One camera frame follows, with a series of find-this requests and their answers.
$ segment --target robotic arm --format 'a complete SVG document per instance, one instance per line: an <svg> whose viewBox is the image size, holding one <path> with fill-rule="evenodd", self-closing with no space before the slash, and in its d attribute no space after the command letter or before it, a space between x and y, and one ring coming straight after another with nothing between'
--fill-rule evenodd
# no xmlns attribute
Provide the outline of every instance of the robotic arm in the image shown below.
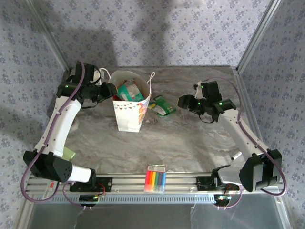
<svg viewBox="0 0 305 229"><path fill-rule="evenodd" d="M36 162L30 168L32 174L58 182L82 182L88 185L95 185L96 174L91 168L73 165L72 162L62 159L64 144L70 127L76 114L86 99L92 102L102 102L117 94L117 88L112 83L102 83L96 86L91 83L95 72L95 66L90 64L82 66L77 64L72 82L65 81L60 84L56 93L56 101L53 114L49 124L35 146L34 151L26 151L23 160L30 166L33 159L40 152Z"/></svg>
<svg viewBox="0 0 305 229"><path fill-rule="evenodd" d="M79 184L82 184L82 187L89 192L95 190L97 177L94 169L80 167L62 159L69 129L84 100L90 99L92 102L99 103L117 94L117 88L112 83L102 83L97 86L96 81L93 82L94 72L94 65L78 63L75 75L70 76L58 87L54 111L47 129L34 150L26 151L23 156L23 160L28 165L21 180L21 191L24 196L27 196L24 183L29 170L36 177L62 183L80 182ZM280 170L281 154L278 150L270 150L257 139L240 118L240 112L237 111L232 101L222 99L217 82L199 82L194 85L194 88L196 96L181 96L178 106L199 116L207 113L214 121L224 126L242 151L246 161L240 171L223 166L214 169L210 178L198 177L197 181L203 179L203 182L206 182L207 187L211 189L228 183L242 184L247 191L253 192L279 183L280 177L282 177L284 187L286 187L285 177ZM199 189L204 186L199 184L197 187L200 191ZM279 196L284 193L285 189L275 195Z"/></svg>
<svg viewBox="0 0 305 229"><path fill-rule="evenodd" d="M196 95L181 96L178 106L197 115L207 113L214 121L224 126L246 161L240 171L231 167L215 169L218 182L242 184L247 191L253 192L279 183L282 176L285 186L285 177L280 170L282 155L277 149L270 150L255 136L240 118L236 106L230 99L222 99L217 82L199 82L194 88Z"/></svg>

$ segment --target green snack package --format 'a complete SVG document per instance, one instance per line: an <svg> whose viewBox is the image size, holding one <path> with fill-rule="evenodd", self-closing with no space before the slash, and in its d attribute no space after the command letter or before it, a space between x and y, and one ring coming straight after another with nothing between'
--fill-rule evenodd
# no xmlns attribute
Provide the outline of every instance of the green snack package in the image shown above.
<svg viewBox="0 0 305 229"><path fill-rule="evenodd" d="M176 111L175 108L172 108L172 106L163 99L162 95L155 97L153 102L149 103L148 108L156 111L161 117L167 116Z"/></svg>
<svg viewBox="0 0 305 229"><path fill-rule="evenodd" d="M139 102L144 100L139 88L135 84L134 79L126 81L118 89L118 97L123 101L134 101Z"/></svg>

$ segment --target gray marble table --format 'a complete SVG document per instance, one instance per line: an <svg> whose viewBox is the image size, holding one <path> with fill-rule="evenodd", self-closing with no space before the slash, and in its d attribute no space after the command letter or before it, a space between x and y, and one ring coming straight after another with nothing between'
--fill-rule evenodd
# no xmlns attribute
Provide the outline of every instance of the gray marble table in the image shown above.
<svg viewBox="0 0 305 229"><path fill-rule="evenodd" d="M193 85L210 77L234 82L231 68L128 68L152 80L152 98L162 95L177 112L159 117L148 110L139 133L119 132L111 100L93 109L81 110L79 127L69 133L66 146L76 152L73 163L97 170L97 173L144 173L147 164L166 164L169 172L209 172L231 164L238 148L225 129L217 123L205 124L197 115L176 106L183 94L194 94ZM218 82L223 98L239 101L232 87ZM241 167L243 157L232 166Z"/></svg>

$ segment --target colored markers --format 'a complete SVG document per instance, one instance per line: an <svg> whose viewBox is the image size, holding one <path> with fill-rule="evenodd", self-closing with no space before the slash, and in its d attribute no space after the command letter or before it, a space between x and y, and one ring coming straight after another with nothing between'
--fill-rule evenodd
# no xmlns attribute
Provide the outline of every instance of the colored markers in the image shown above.
<svg viewBox="0 0 305 229"><path fill-rule="evenodd" d="M144 191L151 193L163 193L166 181L165 171L165 165L148 166Z"/></svg>

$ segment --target lavender patterned wall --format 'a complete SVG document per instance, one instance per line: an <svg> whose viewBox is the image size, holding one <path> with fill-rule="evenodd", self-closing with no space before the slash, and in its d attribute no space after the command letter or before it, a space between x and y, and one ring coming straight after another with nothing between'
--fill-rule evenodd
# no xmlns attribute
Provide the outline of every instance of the lavender patterned wall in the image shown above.
<svg viewBox="0 0 305 229"><path fill-rule="evenodd" d="M37 1L70 66L236 66L270 0Z"/></svg>
<svg viewBox="0 0 305 229"><path fill-rule="evenodd" d="M0 9L0 228L9 229L22 200L23 153L46 127L63 71L20 1Z"/></svg>
<svg viewBox="0 0 305 229"><path fill-rule="evenodd" d="M264 141L283 153L288 196L305 228L305 2L282 2L242 77Z"/></svg>

